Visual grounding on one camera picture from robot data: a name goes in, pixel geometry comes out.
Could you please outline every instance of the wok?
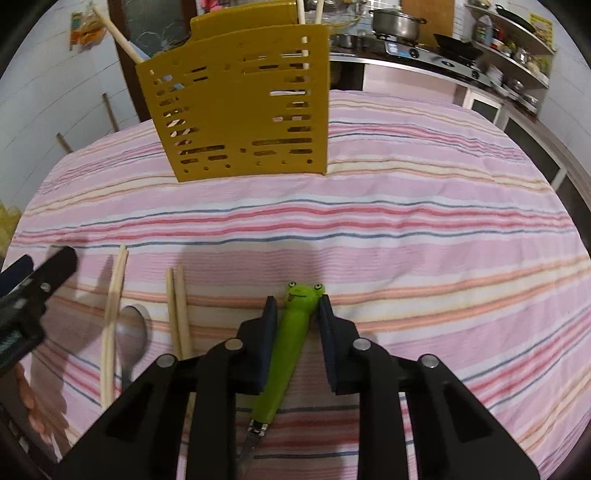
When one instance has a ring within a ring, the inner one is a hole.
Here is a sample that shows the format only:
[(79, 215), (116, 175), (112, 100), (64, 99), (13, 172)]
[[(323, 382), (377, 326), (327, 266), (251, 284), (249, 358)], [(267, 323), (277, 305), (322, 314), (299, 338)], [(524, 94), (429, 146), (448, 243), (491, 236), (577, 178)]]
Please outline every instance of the wok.
[(482, 55), (482, 52), (474, 47), (470, 42), (462, 42), (461, 40), (447, 37), (445, 35), (440, 35), (438, 33), (436, 33), (434, 36), (442, 50), (450, 51), (468, 60), (476, 60), (478, 57), (480, 57), (480, 55)]
[(511, 20), (512, 22), (518, 24), (520, 27), (525, 28), (530, 33), (535, 33), (534, 26), (529, 23), (525, 18), (521, 18), (519, 15), (509, 12), (506, 8), (503, 8), (501, 5), (496, 6), (496, 12), (505, 17), (507, 20)]

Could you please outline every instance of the shelf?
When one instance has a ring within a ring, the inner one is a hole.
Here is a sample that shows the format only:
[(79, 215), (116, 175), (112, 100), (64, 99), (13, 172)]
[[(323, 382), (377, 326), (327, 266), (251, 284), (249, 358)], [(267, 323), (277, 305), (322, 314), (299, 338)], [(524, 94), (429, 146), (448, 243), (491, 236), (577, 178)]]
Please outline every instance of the shelf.
[(507, 36), (511, 37), (518, 47), (525, 48), (532, 55), (554, 55), (554, 51), (538, 37), (515, 22), (499, 15), (492, 7), (489, 9), (474, 5), (466, 5), (466, 7), (470, 10), (475, 20), (478, 20), (482, 14), (488, 15), (494, 23), (505, 30)]
[(478, 43), (477, 41), (472, 41), (472, 44), (479, 50), (482, 50), (485, 53), (487, 60), (489, 60), (490, 63), (502, 71), (504, 75), (516, 78), (521, 83), (523, 83), (525, 88), (533, 89), (550, 87), (549, 85), (543, 83), (523, 65), (517, 63), (513, 59), (510, 59), (506, 55), (503, 55), (500, 51), (487, 47), (486, 45)]

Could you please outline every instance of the bed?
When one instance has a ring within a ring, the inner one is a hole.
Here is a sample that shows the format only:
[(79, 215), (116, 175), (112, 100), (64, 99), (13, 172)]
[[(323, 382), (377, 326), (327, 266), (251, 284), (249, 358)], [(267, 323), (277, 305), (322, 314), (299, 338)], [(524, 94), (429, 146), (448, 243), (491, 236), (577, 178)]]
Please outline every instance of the bed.
[[(126, 244), (122, 306), (141, 305), (151, 329), (134, 376), (172, 350), (168, 267), (185, 270), (196, 353), (291, 280), (323, 283), (335, 313), (391, 354), (439, 356), (551, 475), (591, 419), (591, 261), (558, 197), (503, 132), (454, 105), (331, 92), (328, 153), (325, 176), (179, 184), (144, 122), (58, 163), (5, 265), (38, 265), (55, 245), (80, 257), (22, 362), (59, 454), (100, 415), (103, 309)], [(238, 398), (238, 443), (249, 402)], [(311, 328), (250, 478), (356, 478), (357, 422)]]

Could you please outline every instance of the bottle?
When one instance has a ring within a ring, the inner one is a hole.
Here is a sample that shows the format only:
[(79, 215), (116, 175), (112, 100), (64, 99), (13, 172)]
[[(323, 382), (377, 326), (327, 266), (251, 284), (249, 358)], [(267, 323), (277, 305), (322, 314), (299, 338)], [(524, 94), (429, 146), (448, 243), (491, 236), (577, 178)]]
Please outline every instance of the bottle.
[(492, 20), (488, 15), (482, 15), (474, 27), (474, 40), (490, 47), (492, 43), (492, 35)]

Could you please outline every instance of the metal spoon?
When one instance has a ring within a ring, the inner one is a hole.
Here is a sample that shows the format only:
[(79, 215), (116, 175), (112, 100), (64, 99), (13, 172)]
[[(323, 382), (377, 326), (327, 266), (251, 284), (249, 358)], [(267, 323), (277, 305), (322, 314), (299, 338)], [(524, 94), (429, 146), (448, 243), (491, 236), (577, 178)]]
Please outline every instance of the metal spoon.
[(119, 312), (115, 328), (117, 354), (121, 363), (121, 391), (131, 385), (131, 373), (142, 359), (148, 346), (148, 331), (144, 316), (131, 305)]

